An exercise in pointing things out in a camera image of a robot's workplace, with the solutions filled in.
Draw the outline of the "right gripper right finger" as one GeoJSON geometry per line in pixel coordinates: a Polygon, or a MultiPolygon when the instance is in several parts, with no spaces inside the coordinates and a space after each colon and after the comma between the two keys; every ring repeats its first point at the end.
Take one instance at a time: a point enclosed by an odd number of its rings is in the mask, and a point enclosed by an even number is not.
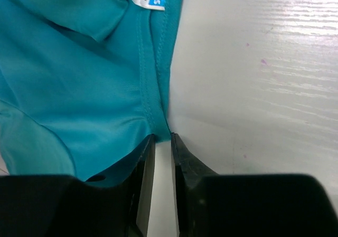
{"type": "Polygon", "coordinates": [[[337,215],[306,174],[220,175],[171,135],[180,236],[337,236],[337,215]]]}

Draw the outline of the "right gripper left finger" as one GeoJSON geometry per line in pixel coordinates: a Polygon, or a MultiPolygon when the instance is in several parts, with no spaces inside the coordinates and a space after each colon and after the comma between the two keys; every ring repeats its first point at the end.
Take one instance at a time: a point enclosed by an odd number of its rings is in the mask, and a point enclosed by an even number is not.
{"type": "Polygon", "coordinates": [[[146,236],[155,137],[81,181],[70,175],[1,177],[1,236],[146,236]]]}

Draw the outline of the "teal blue t-shirt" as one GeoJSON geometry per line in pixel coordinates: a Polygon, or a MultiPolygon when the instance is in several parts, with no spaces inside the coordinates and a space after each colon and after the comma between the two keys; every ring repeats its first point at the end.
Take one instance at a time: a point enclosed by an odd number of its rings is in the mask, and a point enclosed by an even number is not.
{"type": "Polygon", "coordinates": [[[183,0],[1,0],[1,156],[11,175],[85,181],[170,139],[183,0]]]}

